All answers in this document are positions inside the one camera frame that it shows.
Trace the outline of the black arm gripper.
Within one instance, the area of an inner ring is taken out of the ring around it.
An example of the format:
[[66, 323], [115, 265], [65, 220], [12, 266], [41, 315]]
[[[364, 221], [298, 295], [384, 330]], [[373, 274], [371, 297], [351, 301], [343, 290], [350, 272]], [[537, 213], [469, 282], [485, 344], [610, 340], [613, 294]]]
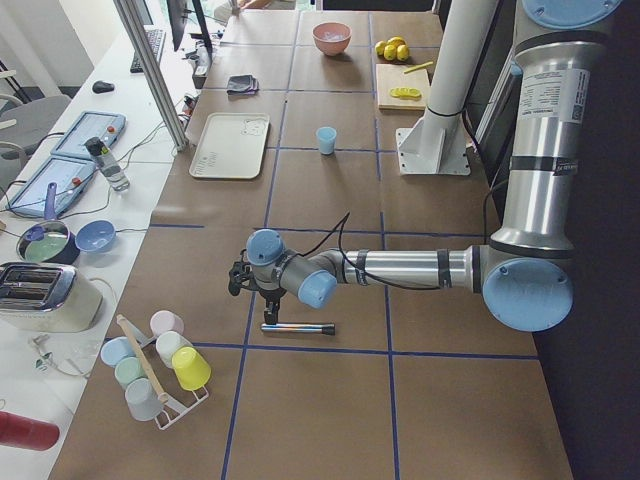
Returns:
[[277, 324], [279, 318], [280, 299], [286, 295], [287, 291], [283, 288], [260, 288], [259, 293], [266, 302], [263, 312], [264, 322], [266, 324]]

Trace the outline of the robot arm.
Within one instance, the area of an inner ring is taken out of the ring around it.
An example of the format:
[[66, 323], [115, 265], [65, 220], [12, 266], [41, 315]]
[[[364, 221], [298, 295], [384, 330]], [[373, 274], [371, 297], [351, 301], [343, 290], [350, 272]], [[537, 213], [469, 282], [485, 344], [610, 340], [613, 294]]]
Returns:
[[316, 255], [285, 246], [271, 229], [254, 232], [229, 274], [229, 291], [258, 292], [275, 324], [286, 294], [323, 307], [340, 284], [406, 290], [465, 287], [482, 295], [504, 325], [527, 332], [569, 314], [573, 254], [565, 220], [590, 73], [603, 55], [615, 1], [520, 1], [511, 60], [522, 77], [501, 227], [463, 251], [345, 251]]

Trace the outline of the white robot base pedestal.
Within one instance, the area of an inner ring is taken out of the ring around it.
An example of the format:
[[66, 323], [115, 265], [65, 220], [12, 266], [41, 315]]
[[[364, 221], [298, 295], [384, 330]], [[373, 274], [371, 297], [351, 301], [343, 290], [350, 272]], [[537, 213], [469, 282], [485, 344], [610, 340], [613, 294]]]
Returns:
[[496, 1], [451, 2], [423, 116], [396, 131], [402, 175], [468, 175], [462, 112]]

